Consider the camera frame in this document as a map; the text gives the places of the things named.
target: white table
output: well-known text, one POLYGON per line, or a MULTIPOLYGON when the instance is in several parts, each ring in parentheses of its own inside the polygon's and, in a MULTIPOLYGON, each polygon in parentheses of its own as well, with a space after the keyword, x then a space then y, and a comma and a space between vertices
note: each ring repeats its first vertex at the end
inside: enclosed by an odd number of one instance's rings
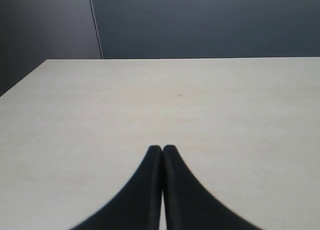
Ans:
POLYGON ((0 98, 0 229, 68 229, 175 144, 241 216, 318 230, 319 112, 320 58, 48 60, 0 98))

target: table surface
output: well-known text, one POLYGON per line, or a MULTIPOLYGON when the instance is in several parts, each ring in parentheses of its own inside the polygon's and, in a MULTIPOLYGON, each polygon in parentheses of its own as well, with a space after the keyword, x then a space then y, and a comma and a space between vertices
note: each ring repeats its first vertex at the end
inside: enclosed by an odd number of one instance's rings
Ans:
POLYGON ((0 228, 68 229, 121 189, 149 145, 174 144, 242 217, 318 230, 319 67, 320 58, 45 61, 0 97, 0 228))

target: black object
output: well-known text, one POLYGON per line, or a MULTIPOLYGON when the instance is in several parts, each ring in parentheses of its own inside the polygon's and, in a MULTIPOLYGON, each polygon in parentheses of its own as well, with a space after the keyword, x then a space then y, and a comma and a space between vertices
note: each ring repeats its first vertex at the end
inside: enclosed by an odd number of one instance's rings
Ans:
POLYGON ((161 208, 162 150, 149 147, 123 189, 73 230, 157 230, 161 208))
POLYGON ((163 149, 164 204, 168 230, 257 230, 215 199, 190 172, 177 148, 163 149))

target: gray wall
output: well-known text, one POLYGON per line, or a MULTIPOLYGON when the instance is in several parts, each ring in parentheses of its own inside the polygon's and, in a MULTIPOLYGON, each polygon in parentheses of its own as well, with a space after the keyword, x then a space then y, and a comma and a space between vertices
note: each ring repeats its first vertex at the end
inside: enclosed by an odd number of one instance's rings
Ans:
POLYGON ((320 0, 92 0, 105 58, 320 56, 320 0))
POLYGON ((101 59, 90 0, 0 0, 0 95, 46 59, 101 59))

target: dark gray wall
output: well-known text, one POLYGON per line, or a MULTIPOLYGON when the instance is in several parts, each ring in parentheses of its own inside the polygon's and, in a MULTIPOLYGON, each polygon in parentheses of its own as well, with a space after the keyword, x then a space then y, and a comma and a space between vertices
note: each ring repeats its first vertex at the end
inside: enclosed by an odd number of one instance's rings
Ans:
POLYGON ((0 0, 0 95, 46 59, 101 59, 90 0, 0 0))
POLYGON ((320 56, 320 0, 92 0, 105 58, 320 56))

